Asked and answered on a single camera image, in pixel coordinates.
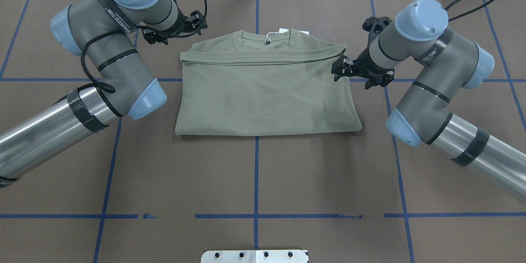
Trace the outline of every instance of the metal cylinder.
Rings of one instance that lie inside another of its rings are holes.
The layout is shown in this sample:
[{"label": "metal cylinder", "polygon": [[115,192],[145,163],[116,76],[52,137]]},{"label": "metal cylinder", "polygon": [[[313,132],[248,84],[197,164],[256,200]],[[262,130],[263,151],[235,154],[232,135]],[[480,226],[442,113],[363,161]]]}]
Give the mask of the metal cylinder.
[{"label": "metal cylinder", "polygon": [[[82,90],[80,97],[103,124],[118,118],[94,87]],[[0,177],[17,179],[91,134],[64,99],[0,135]]]},{"label": "metal cylinder", "polygon": [[524,153],[456,115],[431,145],[445,151],[461,166],[494,180],[526,203]]},{"label": "metal cylinder", "polygon": [[490,136],[484,151],[468,168],[489,176],[511,195],[526,203],[526,155]]}]

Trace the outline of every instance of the neckline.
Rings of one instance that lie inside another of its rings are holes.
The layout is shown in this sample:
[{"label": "neckline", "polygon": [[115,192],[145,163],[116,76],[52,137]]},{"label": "neckline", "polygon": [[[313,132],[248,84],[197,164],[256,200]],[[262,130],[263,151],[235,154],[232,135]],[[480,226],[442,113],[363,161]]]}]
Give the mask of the neckline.
[{"label": "neckline", "polygon": [[[285,33],[269,35],[269,38],[272,41],[280,41],[289,39],[289,48],[292,48],[295,44],[297,31],[295,29],[290,29]],[[242,39],[248,39],[257,42],[264,42],[267,35],[248,33],[244,30],[237,31],[235,35],[235,47],[238,51],[246,51]]]}]

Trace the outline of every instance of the black cable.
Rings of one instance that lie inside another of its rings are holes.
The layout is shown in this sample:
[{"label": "black cable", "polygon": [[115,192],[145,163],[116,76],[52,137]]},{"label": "black cable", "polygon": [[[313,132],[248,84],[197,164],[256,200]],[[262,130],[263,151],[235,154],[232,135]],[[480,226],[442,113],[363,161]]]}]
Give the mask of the black cable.
[{"label": "black cable", "polygon": [[[95,86],[95,87],[96,87],[96,85],[94,85],[93,83],[87,83],[87,84],[85,84],[85,85],[83,85],[83,86],[81,86],[81,87],[77,87],[77,91],[81,91],[81,90],[83,90],[83,89],[86,89],[86,88],[88,88],[88,87],[92,87],[92,86]],[[67,95],[63,96],[62,98],[60,98],[58,101],[54,102],[53,104],[55,105],[55,104],[57,104],[58,102],[64,100],[65,98],[67,98]]]},{"label": "black cable", "polygon": [[170,34],[170,33],[163,32],[161,30],[149,27],[147,25],[138,25],[137,28],[138,29],[143,29],[143,30],[147,29],[147,30],[154,31],[156,33],[161,33],[164,37],[168,37],[168,38],[186,38],[186,37],[190,37],[192,35],[195,35],[197,32],[199,32],[199,30],[203,26],[203,23],[206,20],[206,16],[208,14],[208,2],[206,0],[203,0],[203,2],[205,3],[205,13],[203,14],[203,21],[201,23],[199,23],[199,26],[192,33],[188,33],[186,35],[175,35],[175,34]]},{"label": "black cable", "polygon": [[[453,1],[451,4],[449,4],[448,6],[446,6],[446,7],[444,8],[444,10],[447,11],[448,9],[450,9],[451,7],[453,7],[453,5],[459,3],[460,1],[462,1],[462,0],[455,0],[455,1]],[[476,12],[477,10],[479,10],[479,9],[481,9],[481,8],[484,8],[484,7],[488,6],[488,5],[489,5],[490,3],[492,3],[493,1],[495,1],[495,0],[489,0],[489,1],[487,1],[486,3],[482,4],[481,6],[475,8],[475,9],[471,9],[469,12],[464,12],[463,14],[459,14],[458,16],[455,16],[454,18],[450,18],[449,21],[452,21],[452,20],[455,20],[455,19],[461,18],[461,17],[463,17],[463,16],[467,16],[468,14],[472,14],[473,12]]]},{"label": "black cable", "polygon": [[121,30],[117,30],[117,31],[111,31],[111,32],[107,32],[107,33],[104,33],[102,35],[99,35],[95,38],[93,38],[92,40],[88,41],[85,45],[84,45],[84,48],[82,49],[82,53],[81,53],[81,66],[82,66],[82,70],[84,70],[84,74],[86,74],[86,76],[88,76],[88,79],[91,80],[91,82],[93,83],[93,86],[95,87],[98,87],[100,88],[101,90],[105,91],[105,92],[109,92],[109,93],[114,93],[115,92],[115,87],[107,84],[107,83],[101,83],[99,81],[97,81],[97,79],[94,78],[94,76],[90,73],[90,71],[88,70],[88,67],[86,66],[86,53],[88,51],[88,47],[90,47],[91,44],[97,42],[98,40],[101,40],[107,36],[110,36],[110,35],[114,35],[114,34],[117,34],[117,33],[121,33],[122,31]]}]

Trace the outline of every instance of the robotic arm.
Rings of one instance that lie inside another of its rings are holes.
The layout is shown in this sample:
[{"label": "robotic arm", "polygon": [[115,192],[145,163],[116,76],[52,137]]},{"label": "robotic arm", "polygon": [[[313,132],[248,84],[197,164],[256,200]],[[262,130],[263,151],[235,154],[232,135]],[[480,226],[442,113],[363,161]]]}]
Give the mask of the robotic arm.
[{"label": "robotic arm", "polygon": [[446,152],[526,202],[526,155],[447,109],[461,87],[488,78],[493,57],[449,28],[447,12],[434,0],[413,1],[391,23],[387,17],[366,20],[367,48],[354,61],[341,57],[333,64],[335,81],[361,76],[368,78],[366,89],[385,87],[394,67],[413,57],[424,68],[389,116],[387,130],[413,147],[424,142]]},{"label": "robotic arm", "polygon": [[[0,188],[112,121],[124,115],[139,120],[163,106],[162,87],[126,35],[145,28],[150,44],[167,44],[182,32],[201,34],[205,16],[206,8],[204,16],[192,12],[187,18],[175,0],[82,0],[54,16],[58,42],[81,61],[88,55],[103,78],[95,80],[83,65],[93,83],[0,134]],[[135,25],[141,21],[148,27]]]}]

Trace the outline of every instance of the black tape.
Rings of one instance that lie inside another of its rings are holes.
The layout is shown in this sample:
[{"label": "black tape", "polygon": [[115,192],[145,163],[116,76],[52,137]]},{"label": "black tape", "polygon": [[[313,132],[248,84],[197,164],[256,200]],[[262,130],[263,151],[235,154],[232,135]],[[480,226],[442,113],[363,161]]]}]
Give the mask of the black tape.
[{"label": "black tape", "polygon": [[480,127],[477,128],[477,134],[475,134],[475,138],[473,138],[466,150],[452,160],[461,167],[471,164],[471,162],[482,153],[489,139],[490,134],[487,131]]},{"label": "black tape", "polygon": [[100,64],[100,66],[97,67],[97,70],[99,72],[101,72],[105,67],[111,65],[113,62],[116,62],[116,61],[122,59],[123,57],[126,57],[127,55],[131,55],[132,53],[137,53],[137,49],[134,48],[134,49],[126,50],[123,53],[119,53],[115,57],[112,57],[111,59],[109,59],[109,60],[105,61],[104,63]]},{"label": "black tape", "polygon": [[419,83],[418,81],[415,81],[415,82],[413,82],[413,85],[416,85],[418,87],[422,87],[423,89],[425,89],[428,92],[434,94],[435,96],[438,96],[439,98],[441,98],[442,100],[444,100],[448,104],[449,104],[449,102],[451,102],[451,100],[448,97],[446,97],[443,93],[441,93],[440,91],[437,91],[436,89],[434,89],[432,87],[429,87],[428,85],[425,85],[424,83]]},{"label": "black tape", "polygon": [[90,132],[100,132],[108,127],[88,111],[86,105],[82,102],[81,95],[77,89],[74,89],[67,94],[67,103],[75,117],[77,117],[81,124],[90,130]]},{"label": "black tape", "polygon": [[387,59],[390,59],[392,61],[396,61],[396,62],[400,62],[400,61],[403,61],[403,60],[397,60],[395,58],[392,58],[390,57],[387,53],[385,53],[385,51],[383,51],[383,48],[382,48],[382,45],[380,44],[380,37],[378,37],[378,48],[380,49],[380,51],[382,52],[382,54],[387,57]]},{"label": "black tape", "polygon": [[117,23],[118,27],[124,32],[124,34],[128,35],[132,31],[135,31],[137,27],[134,23],[124,14],[122,10],[120,10],[119,6],[115,1],[113,0],[97,0],[104,8],[104,10],[107,12],[108,16]]},{"label": "black tape", "polygon": [[421,63],[423,66],[429,66],[429,64],[445,50],[451,38],[453,38],[453,30],[446,28],[444,33],[434,42],[433,46],[431,46],[426,53],[415,58],[415,61]]},{"label": "black tape", "polygon": [[453,117],[453,113],[449,112],[442,126],[438,129],[438,131],[436,131],[436,134],[434,134],[434,136],[429,141],[426,142],[427,145],[431,145],[434,142],[434,140],[436,140],[436,138],[440,136],[440,134],[445,130],[445,127],[449,124],[449,121],[451,121],[452,117]]},{"label": "black tape", "polygon": [[115,109],[115,107],[113,107],[113,105],[109,102],[108,98],[106,97],[106,95],[104,94],[104,92],[96,87],[95,88],[97,90],[97,93],[99,94],[100,98],[103,100],[104,104],[106,104],[106,106],[108,106],[108,108],[113,112],[113,114],[115,114],[115,116],[117,117],[122,117],[124,115],[122,115],[121,113],[119,113],[119,111],[117,111],[117,109]]},{"label": "black tape", "polygon": [[0,177],[0,188],[6,188],[7,186],[11,186],[13,183],[18,181],[19,179],[20,178],[18,178],[18,179],[8,179],[8,178]]}]

